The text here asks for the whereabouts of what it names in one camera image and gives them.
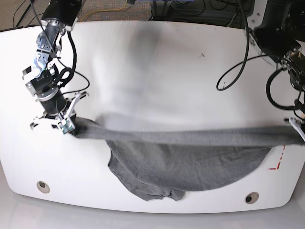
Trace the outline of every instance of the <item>red marking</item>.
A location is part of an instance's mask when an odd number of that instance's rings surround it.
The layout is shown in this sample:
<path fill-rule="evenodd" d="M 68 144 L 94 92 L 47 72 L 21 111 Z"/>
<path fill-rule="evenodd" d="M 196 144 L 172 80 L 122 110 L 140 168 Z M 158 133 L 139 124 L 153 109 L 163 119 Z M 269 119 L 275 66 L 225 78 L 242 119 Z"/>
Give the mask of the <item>red marking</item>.
<path fill-rule="evenodd" d="M 282 152 L 281 158 L 280 158 L 280 160 L 279 160 L 279 162 L 277 164 L 277 167 L 276 168 L 269 168 L 269 170 L 277 170 L 277 169 L 280 168 L 280 164 L 281 164 L 281 161 L 282 161 L 282 158 L 283 158 L 283 155 L 284 155 L 284 151 L 285 151 L 285 146 L 283 148 L 283 152 Z"/>

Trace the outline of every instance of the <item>metal bracket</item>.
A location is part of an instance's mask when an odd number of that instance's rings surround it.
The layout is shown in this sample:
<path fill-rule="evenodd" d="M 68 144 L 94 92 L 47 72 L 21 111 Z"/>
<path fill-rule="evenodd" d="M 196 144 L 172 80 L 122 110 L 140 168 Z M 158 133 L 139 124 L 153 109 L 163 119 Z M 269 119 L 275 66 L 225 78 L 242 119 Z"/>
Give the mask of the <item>metal bracket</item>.
<path fill-rule="evenodd" d="M 299 135 L 301 136 L 301 138 L 303 139 L 303 141 L 305 142 L 305 133 L 302 130 L 302 124 L 303 122 L 295 119 L 295 118 L 290 118 L 289 119 L 289 123 L 291 124 L 291 126 L 299 133 Z"/>
<path fill-rule="evenodd" d="M 63 134 L 67 134 L 72 130 L 75 130 L 75 124 L 71 120 L 71 117 L 76 115 L 74 108 L 76 104 L 85 96 L 89 95 L 87 92 L 77 92 L 76 96 L 72 99 L 71 104 L 66 112 L 63 115 L 58 114 L 55 119 L 46 118 L 42 116 L 40 118 L 34 118 L 34 122 L 30 124 L 31 129 L 34 129 L 39 124 L 44 125 L 55 125 L 58 129 L 62 131 Z"/>

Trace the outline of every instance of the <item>white table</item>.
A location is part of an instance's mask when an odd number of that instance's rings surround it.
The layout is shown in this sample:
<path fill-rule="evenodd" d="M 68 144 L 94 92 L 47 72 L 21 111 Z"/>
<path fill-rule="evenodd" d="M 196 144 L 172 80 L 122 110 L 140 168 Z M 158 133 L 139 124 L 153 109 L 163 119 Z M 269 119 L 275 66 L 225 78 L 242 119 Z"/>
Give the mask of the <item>white table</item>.
<path fill-rule="evenodd" d="M 143 201 L 129 193 L 108 170 L 104 141 L 62 136 L 48 126 L 29 129 L 43 111 L 21 80 L 36 50 L 39 28 L 0 34 L 0 159 L 10 188 L 46 200 L 124 211 L 205 213 L 279 207 L 289 201 L 305 162 L 304 148 L 271 151 L 257 170 L 228 186 L 187 193 L 181 201 Z M 225 92 L 218 78 L 244 56 L 245 38 L 237 29 L 176 22 L 108 21 L 78 23 L 72 36 L 77 70 L 91 82 L 91 95 L 79 102 L 78 116 L 109 129 L 197 130 L 283 125 L 292 112 L 269 104 L 265 85 L 274 69 L 263 60 L 249 62 L 240 80 Z M 71 65 L 68 39 L 62 61 Z M 256 55 L 253 49 L 250 56 Z M 78 76 L 65 90 L 82 88 Z M 286 73 L 276 78 L 272 95 L 281 104 L 297 96 Z M 51 192 L 38 191 L 46 182 Z M 258 192 L 255 204 L 244 198 Z"/>

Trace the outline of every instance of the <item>gray cloth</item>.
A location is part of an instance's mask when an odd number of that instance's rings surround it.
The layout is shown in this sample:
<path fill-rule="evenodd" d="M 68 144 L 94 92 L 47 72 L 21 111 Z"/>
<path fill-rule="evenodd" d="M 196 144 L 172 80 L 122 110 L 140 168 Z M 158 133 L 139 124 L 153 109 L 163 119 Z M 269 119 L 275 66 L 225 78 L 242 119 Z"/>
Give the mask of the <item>gray cloth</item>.
<path fill-rule="evenodd" d="M 229 185 L 255 170 L 277 145 L 303 144 L 290 126 L 189 132 L 123 132 L 77 118 L 78 138 L 106 140 L 109 169 L 144 200 Z"/>

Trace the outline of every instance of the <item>circular hole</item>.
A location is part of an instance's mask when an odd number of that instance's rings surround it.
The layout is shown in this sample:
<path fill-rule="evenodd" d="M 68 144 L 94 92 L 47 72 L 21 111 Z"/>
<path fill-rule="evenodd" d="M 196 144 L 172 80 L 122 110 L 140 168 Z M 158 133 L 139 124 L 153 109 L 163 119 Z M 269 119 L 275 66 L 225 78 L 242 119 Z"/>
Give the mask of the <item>circular hole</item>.
<path fill-rule="evenodd" d="M 247 197 L 246 202 L 249 203 L 252 200 L 252 197 Z"/>
<path fill-rule="evenodd" d="M 46 187 L 45 183 L 39 182 L 40 187 Z"/>
<path fill-rule="evenodd" d="M 43 92 L 43 93 L 46 93 L 49 89 L 50 89 L 50 87 L 46 86 L 46 87 L 44 87 L 44 88 L 42 89 L 42 92 Z"/>
<path fill-rule="evenodd" d="M 244 201 L 247 204 L 254 204 L 259 198 L 259 194 L 257 192 L 252 192 L 249 195 L 247 195 L 244 199 Z"/>
<path fill-rule="evenodd" d="M 37 188 L 40 192 L 45 193 L 45 194 L 50 192 L 50 187 L 43 181 L 37 182 Z"/>

